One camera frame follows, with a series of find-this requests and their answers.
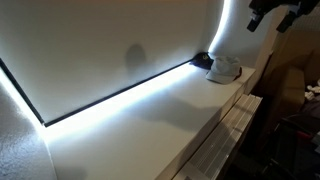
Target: white light strip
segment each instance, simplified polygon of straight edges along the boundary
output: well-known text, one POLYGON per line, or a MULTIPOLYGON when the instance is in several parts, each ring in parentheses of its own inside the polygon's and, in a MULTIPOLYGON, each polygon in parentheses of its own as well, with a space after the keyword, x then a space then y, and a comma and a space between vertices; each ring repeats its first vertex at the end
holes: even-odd
POLYGON ((65 138, 73 133, 86 132, 101 122, 113 120, 112 116, 120 113, 126 107, 134 105, 138 101, 158 92, 163 91, 170 85, 178 82, 195 72, 196 67, 184 64, 167 73, 164 73, 150 81, 140 84, 128 91, 125 91, 117 96, 114 96, 106 101, 103 101, 93 107, 81 111, 73 116, 70 116, 61 122, 53 124, 48 128, 40 126, 39 121, 32 113, 28 105, 22 99, 18 91, 1 70, 0 81, 6 87, 10 96, 15 100, 27 117, 33 122, 44 140, 49 144, 59 138, 65 138))
POLYGON ((227 22, 229 21, 231 7, 232 7, 232 0, 224 0, 223 10, 222 10, 222 15, 221 15, 220 23, 218 26, 218 30, 208 50, 210 54, 212 54, 216 50, 218 43, 222 40, 223 34, 226 30, 227 22))

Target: textured wall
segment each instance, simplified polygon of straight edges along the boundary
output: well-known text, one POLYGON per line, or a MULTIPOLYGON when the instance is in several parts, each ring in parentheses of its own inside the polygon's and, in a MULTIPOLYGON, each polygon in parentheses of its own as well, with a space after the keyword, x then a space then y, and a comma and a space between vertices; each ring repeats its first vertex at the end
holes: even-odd
POLYGON ((0 179, 55 180, 47 147, 33 123, 0 83, 0 179))

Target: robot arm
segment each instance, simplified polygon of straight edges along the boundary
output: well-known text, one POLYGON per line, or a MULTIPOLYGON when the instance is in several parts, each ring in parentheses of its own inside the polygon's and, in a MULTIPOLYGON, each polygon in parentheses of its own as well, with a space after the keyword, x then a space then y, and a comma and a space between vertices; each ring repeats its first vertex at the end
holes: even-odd
POLYGON ((247 29, 254 32, 265 14, 280 5, 288 5, 289 13, 279 24, 277 30, 285 32, 295 19, 309 14, 320 0, 252 0, 249 7, 253 10, 247 29))

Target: white countertop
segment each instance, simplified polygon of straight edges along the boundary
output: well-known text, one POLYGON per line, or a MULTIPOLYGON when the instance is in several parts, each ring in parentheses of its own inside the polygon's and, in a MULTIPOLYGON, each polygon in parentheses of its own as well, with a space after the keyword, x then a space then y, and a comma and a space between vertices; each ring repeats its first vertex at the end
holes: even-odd
POLYGON ((63 179, 156 178, 254 70, 229 85, 180 66, 44 130, 63 179))

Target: white ledge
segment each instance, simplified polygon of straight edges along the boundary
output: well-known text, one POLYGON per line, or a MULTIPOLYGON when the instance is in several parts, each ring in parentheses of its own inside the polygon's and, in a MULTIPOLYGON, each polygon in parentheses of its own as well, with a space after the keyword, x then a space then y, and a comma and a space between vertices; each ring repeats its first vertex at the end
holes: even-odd
POLYGON ((176 173, 180 166, 177 161, 181 164, 186 158, 181 158, 183 150, 200 130, 214 128, 254 73, 243 67, 239 79, 219 85, 205 79, 206 70, 191 65, 179 68, 173 72, 184 78, 166 79, 165 86, 150 90, 146 96, 141 96, 138 88, 125 95, 128 101, 134 96, 129 105, 119 108, 119 102, 111 100, 111 107, 117 106, 116 110, 109 108, 115 111, 112 114, 101 116, 98 113, 108 109, 100 109, 83 119, 80 113, 70 120, 72 125, 62 122, 45 129, 58 178, 149 180, 176 173))

